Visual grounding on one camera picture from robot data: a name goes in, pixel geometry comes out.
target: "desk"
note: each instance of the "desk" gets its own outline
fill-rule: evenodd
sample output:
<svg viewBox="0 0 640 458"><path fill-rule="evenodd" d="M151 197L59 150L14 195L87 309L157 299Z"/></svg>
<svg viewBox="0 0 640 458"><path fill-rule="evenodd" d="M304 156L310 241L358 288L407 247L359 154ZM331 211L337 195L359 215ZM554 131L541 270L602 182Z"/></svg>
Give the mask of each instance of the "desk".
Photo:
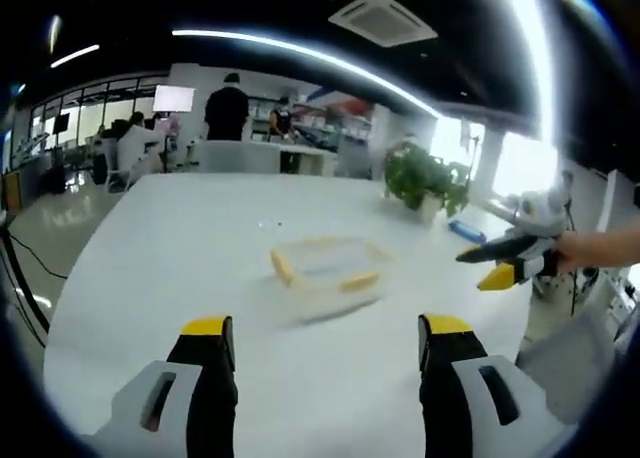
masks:
<svg viewBox="0 0 640 458"><path fill-rule="evenodd" d="M336 169L337 154L331 151L319 150L303 145L288 145L285 143L266 143L277 146L280 151L297 153L300 155L301 175L333 176Z"/></svg>
<svg viewBox="0 0 640 458"><path fill-rule="evenodd" d="M508 227L473 207L461 218L488 238ZM362 237L391 251L387 296L323 323L274 326L277 310L263 291L273 276L269 250L318 235ZM457 315L488 353L510 360L527 324L531 285L479 292L492 264L455 262L468 246L443 216L426 229L383 199L380 183L145 176L65 283L45 349L46 393L73 430L94 433L113 395L166 359L185 323L225 313L234 319L237 456L424 456L418 315Z"/></svg>

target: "window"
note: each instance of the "window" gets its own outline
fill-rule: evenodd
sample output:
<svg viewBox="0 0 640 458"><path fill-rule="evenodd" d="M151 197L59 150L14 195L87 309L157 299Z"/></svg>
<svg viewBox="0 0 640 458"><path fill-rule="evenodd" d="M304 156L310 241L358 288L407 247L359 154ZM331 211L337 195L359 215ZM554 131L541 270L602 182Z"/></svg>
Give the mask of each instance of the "window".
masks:
<svg viewBox="0 0 640 458"><path fill-rule="evenodd" d="M82 107L80 109L80 125L78 128L78 146L86 144L87 138L94 136L102 125L104 114L104 100L107 84L92 86L84 89Z"/></svg>
<svg viewBox="0 0 640 458"><path fill-rule="evenodd" d="M156 86L164 85L166 82L166 76L140 78L140 83L136 90L134 111L141 111L145 118L151 118L153 116L153 98L156 94Z"/></svg>
<svg viewBox="0 0 640 458"><path fill-rule="evenodd" d="M60 114L61 105L62 98L56 98L44 106L44 132L49 134L44 146L45 150L50 150L56 146L56 137L53 134L53 123L56 120L56 116Z"/></svg>
<svg viewBox="0 0 640 458"><path fill-rule="evenodd" d="M11 155L11 130L4 135L4 143L2 145L2 174L9 171L9 160Z"/></svg>
<svg viewBox="0 0 640 458"><path fill-rule="evenodd" d="M153 98L138 98L133 111L141 111L145 118L153 116Z"/></svg>
<svg viewBox="0 0 640 458"><path fill-rule="evenodd" d="M133 113L137 79L120 80L109 84L107 105L104 112L104 126L110 128L115 120L128 120Z"/></svg>
<svg viewBox="0 0 640 458"><path fill-rule="evenodd" d="M53 123L59 114L69 114L69 126L60 133L58 144L73 147L86 144L101 125L109 128L114 120L128 120L133 111L141 111L145 118L153 115L156 86L166 84L166 76L146 76L105 82L67 93L49 100L32 110L30 137L41 132L53 133ZM56 137L46 140L45 148L53 148Z"/></svg>
<svg viewBox="0 0 640 458"><path fill-rule="evenodd" d="M484 125L469 123L468 135L463 137L461 120L440 118L436 123L430 153L442 158L445 163L460 163L470 168L471 179L473 179L480 158L484 131Z"/></svg>
<svg viewBox="0 0 640 458"><path fill-rule="evenodd" d="M42 133L42 114L44 113L44 106L41 105L33 110L31 113L31 130L29 138L34 138Z"/></svg>
<svg viewBox="0 0 640 458"><path fill-rule="evenodd" d="M80 118L80 98L82 91L77 90L62 97L62 111L60 114L69 115L69 126L66 131L60 133L58 145L65 144L65 148L76 145L78 138L78 120Z"/></svg>
<svg viewBox="0 0 640 458"><path fill-rule="evenodd" d="M551 145L515 133L507 133L493 182L499 196L523 191L544 191L553 186L558 151Z"/></svg>

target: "person sitting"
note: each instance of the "person sitting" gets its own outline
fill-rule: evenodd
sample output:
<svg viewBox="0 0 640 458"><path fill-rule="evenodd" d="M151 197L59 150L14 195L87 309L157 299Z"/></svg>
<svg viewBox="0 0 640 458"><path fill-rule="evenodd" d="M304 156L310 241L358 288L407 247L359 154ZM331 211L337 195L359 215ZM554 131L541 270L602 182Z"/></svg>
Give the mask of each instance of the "person sitting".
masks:
<svg viewBox="0 0 640 458"><path fill-rule="evenodd" d="M132 177L135 182L140 176L162 171L162 160L158 149L164 144L164 135L160 131L147 130L144 127L144 115L135 111L127 125L127 131L118 140L118 169L129 173L140 161L145 162Z"/></svg>
<svg viewBox="0 0 640 458"><path fill-rule="evenodd" d="M104 125L100 125L98 127L98 132L95 135L92 136L88 136L86 139L86 145L87 145L87 149L89 150L89 154L91 156L93 156L93 154L96 151L96 147L99 147L102 145L101 139L102 139L102 135L104 134Z"/></svg>

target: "man in black shirt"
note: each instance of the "man in black shirt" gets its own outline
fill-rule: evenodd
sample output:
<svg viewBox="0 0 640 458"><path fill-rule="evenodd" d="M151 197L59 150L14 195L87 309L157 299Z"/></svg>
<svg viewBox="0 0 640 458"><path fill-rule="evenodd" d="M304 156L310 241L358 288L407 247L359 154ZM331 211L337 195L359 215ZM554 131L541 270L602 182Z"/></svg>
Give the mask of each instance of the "man in black shirt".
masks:
<svg viewBox="0 0 640 458"><path fill-rule="evenodd" d="M249 98L239 85L238 74L229 73L224 79L224 87L211 93L204 117L209 125L207 140L242 139L242 127L249 116Z"/></svg>

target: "ceiling light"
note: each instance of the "ceiling light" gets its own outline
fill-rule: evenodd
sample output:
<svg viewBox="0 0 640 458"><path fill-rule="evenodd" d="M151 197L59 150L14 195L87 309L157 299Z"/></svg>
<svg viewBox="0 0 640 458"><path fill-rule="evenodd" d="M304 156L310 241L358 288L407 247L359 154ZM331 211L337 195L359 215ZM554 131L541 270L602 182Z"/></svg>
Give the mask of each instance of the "ceiling light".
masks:
<svg viewBox="0 0 640 458"><path fill-rule="evenodd" d="M53 63L51 63L51 68L56 68L64 63L66 63L67 61L71 61L74 58L78 58L79 56L82 55L86 55L87 53L91 53L92 51L96 51L100 49L100 45L91 45L88 46L87 48L83 48L82 50L78 50L75 53L71 53L70 55L67 55L63 58L60 58L57 61L54 61Z"/></svg>
<svg viewBox="0 0 640 458"><path fill-rule="evenodd" d="M311 56L313 58L324 61L326 63L330 63L334 66L337 66L338 68L342 68L343 70L349 71L373 83L376 83L377 85L380 85L383 88L386 88L387 90L391 91L392 93L395 93L396 95L404 98L405 100L414 104L418 108L426 111L427 113L430 113L435 118L443 117L442 113L440 113L433 107L429 106L425 102L421 101L416 96L409 93L408 91L400 88L399 86L394 85L393 83L383 78L380 78L377 75L374 75L370 71L367 71L356 65L353 65L344 60L336 58L335 56L327 55L325 53L312 50L311 48L305 48L303 46L295 45L293 43L288 43L286 41L274 40L274 39L265 38L262 36L247 35L244 33L233 33L233 32L227 32L227 31L173 30L172 33L173 33L173 36L202 36L202 37L209 37L209 38L228 38L232 40L251 41L254 43L261 43L264 45L275 46L277 48L283 48L285 50L295 51L296 53L300 53L301 55Z"/></svg>
<svg viewBox="0 0 640 458"><path fill-rule="evenodd" d="M53 54L53 48L58 41L58 35L60 33L60 27L62 26L62 20L58 15L55 15L51 19L51 25L49 25L49 53Z"/></svg>
<svg viewBox="0 0 640 458"><path fill-rule="evenodd" d="M556 96L554 90L553 63L544 20L536 0L507 0L518 20L529 49L530 65L536 77L538 114L540 115L540 140L554 143L556 129Z"/></svg>

